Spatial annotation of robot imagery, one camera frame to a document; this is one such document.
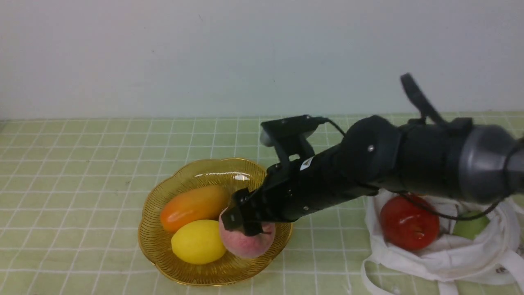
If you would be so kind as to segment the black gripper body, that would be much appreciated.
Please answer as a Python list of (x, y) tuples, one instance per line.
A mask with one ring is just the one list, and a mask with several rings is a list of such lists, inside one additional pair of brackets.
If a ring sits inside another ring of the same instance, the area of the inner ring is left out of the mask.
[(339, 145), (287, 167), (270, 167), (262, 185), (242, 202), (244, 222), (294, 222), (311, 213), (367, 194), (348, 177)]

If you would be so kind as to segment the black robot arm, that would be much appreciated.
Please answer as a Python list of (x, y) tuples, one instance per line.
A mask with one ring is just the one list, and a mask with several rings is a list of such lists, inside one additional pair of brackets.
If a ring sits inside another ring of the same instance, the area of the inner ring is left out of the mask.
[(260, 187), (240, 189), (221, 215), (226, 230), (247, 236), (262, 223), (295, 222), (381, 189), (488, 205), (523, 193), (523, 140), (498, 125), (470, 118), (429, 125), (411, 119), (392, 125), (369, 116), (318, 154), (307, 141), (329, 119), (293, 116), (261, 123), (260, 141), (273, 146), (279, 163)]

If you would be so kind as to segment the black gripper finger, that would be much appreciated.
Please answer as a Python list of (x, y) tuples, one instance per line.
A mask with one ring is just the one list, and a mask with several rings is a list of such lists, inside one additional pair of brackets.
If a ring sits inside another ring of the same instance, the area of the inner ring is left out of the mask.
[(274, 223), (272, 222), (243, 222), (242, 224), (242, 232), (245, 236), (271, 235), (273, 231)]

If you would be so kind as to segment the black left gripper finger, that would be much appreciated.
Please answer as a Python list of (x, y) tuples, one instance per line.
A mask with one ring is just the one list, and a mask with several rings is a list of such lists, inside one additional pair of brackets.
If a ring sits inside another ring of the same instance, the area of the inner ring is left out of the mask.
[(242, 230), (243, 222), (256, 222), (256, 210), (250, 198), (248, 189), (240, 189), (232, 194), (227, 209), (221, 214), (225, 230)]

